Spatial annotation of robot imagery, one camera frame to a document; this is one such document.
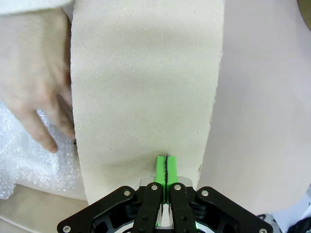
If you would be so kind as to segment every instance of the white sleeve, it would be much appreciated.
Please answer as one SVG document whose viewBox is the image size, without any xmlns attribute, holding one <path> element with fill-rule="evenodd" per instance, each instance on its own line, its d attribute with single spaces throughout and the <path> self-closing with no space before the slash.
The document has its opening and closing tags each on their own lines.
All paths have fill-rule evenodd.
<svg viewBox="0 0 311 233">
<path fill-rule="evenodd" d="M 61 7 L 72 0 L 0 0 L 0 15 Z"/>
</svg>

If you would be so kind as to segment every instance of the bubble wrap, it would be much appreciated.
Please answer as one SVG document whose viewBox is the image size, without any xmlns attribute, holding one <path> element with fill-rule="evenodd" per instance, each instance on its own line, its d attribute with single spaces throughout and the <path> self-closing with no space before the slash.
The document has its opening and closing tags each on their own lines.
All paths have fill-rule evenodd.
<svg viewBox="0 0 311 233">
<path fill-rule="evenodd" d="M 67 191 L 80 177 L 73 141 L 61 134 L 42 111 L 37 112 L 57 142 L 56 154 L 35 142 L 0 101 L 0 199 L 10 197 L 16 180 L 27 180 L 48 190 Z"/>
</svg>

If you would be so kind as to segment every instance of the metal bolt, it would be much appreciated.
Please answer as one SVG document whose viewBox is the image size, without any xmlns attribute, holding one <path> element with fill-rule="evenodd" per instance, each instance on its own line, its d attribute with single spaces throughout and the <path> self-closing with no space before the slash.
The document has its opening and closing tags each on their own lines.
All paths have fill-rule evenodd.
<svg viewBox="0 0 311 233">
<path fill-rule="evenodd" d="M 208 196 L 208 191 L 203 190 L 201 194 L 202 194 L 203 197 L 207 197 Z"/>
<path fill-rule="evenodd" d="M 126 191 L 124 192 L 124 195 L 129 196 L 129 195 L 131 195 L 131 192 L 128 191 L 128 190 L 126 190 Z"/>
<path fill-rule="evenodd" d="M 175 189 L 175 190 L 180 190 L 180 189 L 181 189 L 181 186 L 180 186 L 179 184 L 176 184 L 176 185 L 174 186 L 174 189 Z"/>
<path fill-rule="evenodd" d="M 63 232 L 64 233 L 68 233 L 68 232 L 70 232 L 71 231 L 71 227 L 70 226 L 65 226 L 65 227 L 63 227 Z"/>
</svg>

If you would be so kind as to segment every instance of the human hand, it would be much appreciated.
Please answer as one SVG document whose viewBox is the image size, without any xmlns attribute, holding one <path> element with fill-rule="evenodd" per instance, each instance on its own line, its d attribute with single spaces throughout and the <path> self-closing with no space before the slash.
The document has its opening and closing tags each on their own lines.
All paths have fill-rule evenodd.
<svg viewBox="0 0 311 233">
<path fill-rule="evenodd" d="M 34 140 L 55 153 L 57 145 L 36 110 L 75 138 L 61 104 L 72 109 L 68 18 L 62 9 L 0 16 L 0 35 L 0 100 Z"/>
</svg>

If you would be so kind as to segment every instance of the screw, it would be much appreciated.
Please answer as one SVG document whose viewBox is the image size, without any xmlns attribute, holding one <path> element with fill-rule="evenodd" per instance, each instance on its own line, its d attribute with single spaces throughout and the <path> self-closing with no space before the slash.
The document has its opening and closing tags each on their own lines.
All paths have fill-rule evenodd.
<svg viewBox="0 0 311 233">
<path fill-rule="evenodd" d="M 203 197 L 207 197 L 208 196 L 208 191 L 203 190 L 201 194 L 202 194 Z"/>
<path fill-rule="evenodd" d="M 179 184 L 176 184 L 176 185 L 174 186 L 174 189 L 175 189 L 175 190 L 180 190 L 180 189 L 181 189 L 181 186 L 180 186 Z"/>
<path fill-rule="evenodd" d="M 71 231 L 71 227 L 70 226 L 65 226 L 65 227 L 63 227 L 63 232 L 64 233 L 68 233 L 68 232 L 70 232 Z"/>
<path fill-rule="evenodd" d="M 124 192 L 124 195 L 129 196 L 129 195 L 131 195 L 131 192 L 128 191 L 128 190 L 126 190 L 126 191 Z"/>
</svg>

